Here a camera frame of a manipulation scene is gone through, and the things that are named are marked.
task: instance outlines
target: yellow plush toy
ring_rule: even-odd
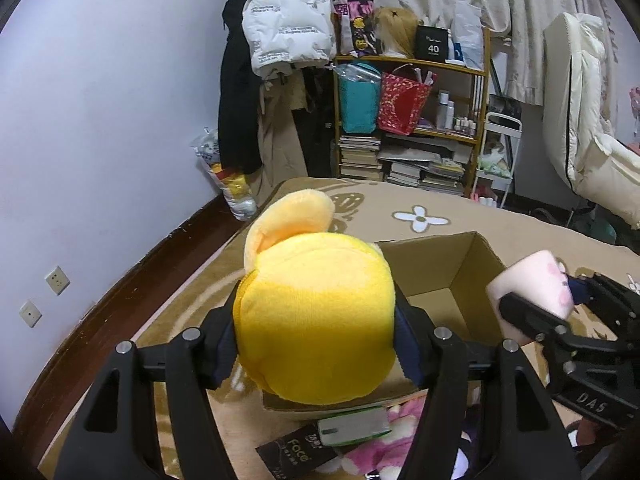
[[[395,360],[389,266],[377,248],[326,232],[333,215],[311,189],[271,205],[249,229],[233,307],[248,375],[305,404],[369,394]]]

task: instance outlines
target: black coat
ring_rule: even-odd
[[[220,68],[218,139],[222,167],[249,174],[262,165],[258,149],[261,79],[251,70],[249,45],[242,30],[245,2],[227,0],[222,11],[229,35]]]

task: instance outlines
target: black box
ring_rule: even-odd
[[[329,462],[338,454],[323,446],[315,424],[307,424],[255,450],[276,480],[293,480]]]
[[[449,59],[449,31],[420,25],[415,31],[415,57],[444,63]]]

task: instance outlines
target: electrical outlet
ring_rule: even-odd
[[[42,314],[36,308],[36,306],[31,303],[31,300],[29,300],[20,309],[20,317],[27,325],[33,328],[38,320],[42,317]]]
[[[47,283],[49,283],[51,290],[53,290],[57,295],[62,294],[62,291],[65,290],[70,283],[69,278],[64,272],[62,272],[60,266],[57,266],[55,269],[53,269],[46,276],[45,280],[47,281]]]

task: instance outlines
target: wall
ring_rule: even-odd
[[[225,1],[22,0],[0,34],[7,424],[82,316],[213,198],[189,144],[217,121]],[[71,280],[59,297],[55,265]]]
[[[618,124],[614,126],[620,142],[633,141],[635,119],[631,113],[629,90],[640,86],[640,41],[614,0],[607,0],[611,27],[618,46]],[[492,54],[502,88],[506,81],[507,58],[510,52],[501,40],[493,40]],[[542,107],[522,105],[522,147],[516,167],[515,192],[547,204],[570,210],[578,197],[562,181],[549,162],[542,139]]]
[[[629,91],[640,86],[640,41],[614,0],[607,0],[611,27],[618,46],[618,127],[616,138],[625,144],[634,140],[635,118],[631,113]]]

